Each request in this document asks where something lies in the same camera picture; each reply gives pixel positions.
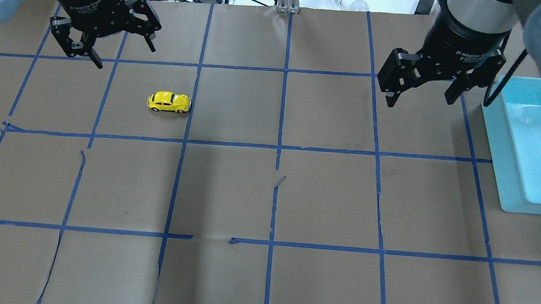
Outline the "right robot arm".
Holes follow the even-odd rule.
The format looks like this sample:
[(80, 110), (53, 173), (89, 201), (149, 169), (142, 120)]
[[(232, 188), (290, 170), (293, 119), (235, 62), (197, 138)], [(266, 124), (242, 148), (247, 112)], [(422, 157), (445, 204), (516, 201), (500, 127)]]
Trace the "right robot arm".
[(377, 74), (386, 104), (429, 81), (450, 81), (444, 93), (453, 104), (471, 88), (491, 88), (505, 65), (506, 37), (522, 25), (524, 50), (507, 72), (525, 57), (533, 58), (541, 76), (541, 0), (437, 0), (440, 11), (422, 48), (410, 54), (394, 48)]

